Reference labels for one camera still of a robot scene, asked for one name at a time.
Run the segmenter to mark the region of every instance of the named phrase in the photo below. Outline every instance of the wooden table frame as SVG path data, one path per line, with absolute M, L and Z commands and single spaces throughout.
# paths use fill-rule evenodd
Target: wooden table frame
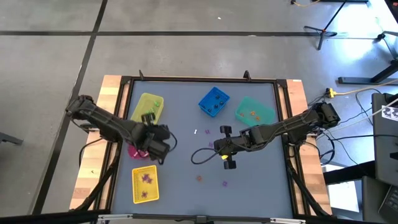
M 307 101 L 305 99 L 303 83 L 301 80 L 271 80 L 271 79 L 251 79 L 249 75 L 244 78 L 194 78 L 194 77 L 145 77 L 145 80 L 156 80 L 162 78 L 165 81 L 178 81 L 182 78 L 202 80 L 202 82 L 218 82 L 220 79 L 229 80 L 229 82 L 261 82 L 259 80 L 270 81 L 275 83 L 275 96 L 279 98 L 277 105 L 281 111 L 279 117 L 286 119 L 288 117 L 300 114 L 307 109 Z M 96 104 L 109 111 L 110 113 L 118 115 L 120 118 L 126 118 L 126 103 L 130 101 L 131 91 L 130 86 L 133 86 L 132 77 L 123 77 L 120 75 L 105 75 L 101 90 L 99 92 L 98 101 Z M 89 133 L 87 142 L 92 142 L 100 138 L 99 132 Z M 315 139 L 308 137 L 307 142 L 316 144 Z M 70 208 L 76 208 L 84 199 L 90 194 L 95 185 L 98 183 L 101 175 L 105 172 L 105 167 L 109 166 L 110 161 L 113 160 L 114 153 L 121 144 L 107 143 L 105 140 L 96 142 L 88 146 L 83 154 L 80 170 L 76 180 L 75 189 L 73 191 Z M 293 149 L 290 147 L 290 153 L 293 154 Z M 320 166 L 318 151 L 313 146 L 304 144 L 301 146 L 299 156 L 291 158 L 291 161 L 298 172 L 304 179 L 307 189 L 311 192 L 314 199 L 321 205 L 322 209 L 331 214 L 331 207 L 326 190 L 325 181 L 323 179 L 323 172 Z M 104 186 L 100 197 L 91 205 L 90 209 L 104 209 L 110 208 L 114 182 L 116 175 L 113 175 Z M 292 198 L 292 207 L 294 214 L 314 215 L 315 213 L 308 206 L 308 203 L 303 200 L 302 194 L 296 184 L 290 188 Z

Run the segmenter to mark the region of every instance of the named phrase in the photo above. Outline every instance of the tripod leg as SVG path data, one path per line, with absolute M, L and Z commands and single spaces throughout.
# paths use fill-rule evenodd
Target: tripod leg
M 320 50 L 321 49 L 321 47 L 322 47 L 322 43 L 323 43 L 323 36 L 325 35 L 325 32 L 324 31 L 322 31 L 322 33 L 321 33 L 321 38 L 319 39 L 319 44 L 318 44 L 318 50 Z

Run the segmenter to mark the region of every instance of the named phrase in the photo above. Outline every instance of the blue container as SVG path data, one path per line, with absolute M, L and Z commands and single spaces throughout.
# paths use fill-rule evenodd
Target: blue container
M 213 87 L 199 102 L 199 107 L 211 117 L 215 117 L 221 109 L 223 109 L 229 96 L 217 87 Z
M 235 111 L 235 117 L 248 126 L 272 124 L 275 111 L 265 107 L 257 100 L 245 96 Z

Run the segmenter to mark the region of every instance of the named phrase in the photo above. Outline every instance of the metal stand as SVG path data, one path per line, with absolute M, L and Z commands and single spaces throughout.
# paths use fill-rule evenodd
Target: metal stand
M 345 167 L 339 170 L 324 172 L 326 185 L 338 184 L 351 180 L 361 179 L 363 176 L 376 178 L 376 168 L 374 161 L 364 162 L 355 166 Z
M 398 32 L 384 31 L 377 36 L 377 40 L 384 39 L 386 34 L 394 35 L 398 37 Z M 383 71 L 379 72 L 372 78 L 357 78 L 357 77 L 338 77 L 338 83 L 340 84 L 359 84 L 359 85 L 378 85 L 395 80 L 395 78 L 388 78 L 392 74 L 398 71 L 398 61 L 392 60 L 391 65 Z M 390 83 L 388 85 L 398 85 L 398 82 Z
M 0 133 L 0 143 L 2 142 L 11 142 L 16 145 L 21 145 L 24 140 L 20 140 L 18 138 L 9 136 L 8 134 Z
M 327 37 L 334 37 L 335 35 L 337 35 L 337 32 L 329 32 L 326 31 L 327 28 L 329 27 L 329 25 L 331 24 L 331 22 L 333 22 L 333 20 L 335 19 L 335 17 L 337 16 L 337 14 L 340 12 L 340 10 L 343 8 L 343 6 L 347 3 L 347 0 L 345 0 L 341 6 L 338 8 L 338 10 L 336 11 L 336 13 L 333 15 L 333 17 L 330 19 L 330 21 L 328 22 L 328 24 L 326 25 L 326 27 L 324 29 L 319 29 L 319 28 L 315 28 L 315 27 L 310 27 L 310 26 L 304 26 L 304 29 L 311 29 L 311 30 L 315 30 L 315 31 L 320 31 L 320 39 L 319 39 L 319 44 L 318 44 L 318 50 L 321 49 L 322 47 L 322 43 L 323 43 L 323 38 L 326 35 Z

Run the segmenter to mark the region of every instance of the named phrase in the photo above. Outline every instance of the blue box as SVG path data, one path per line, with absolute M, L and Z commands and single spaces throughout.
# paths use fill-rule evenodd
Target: blue box
M 213 87 L 199 102 L 199 107 L 211 117 L 215 117 L 221 109 L 223 109 L 229 96 L 217 87 Z

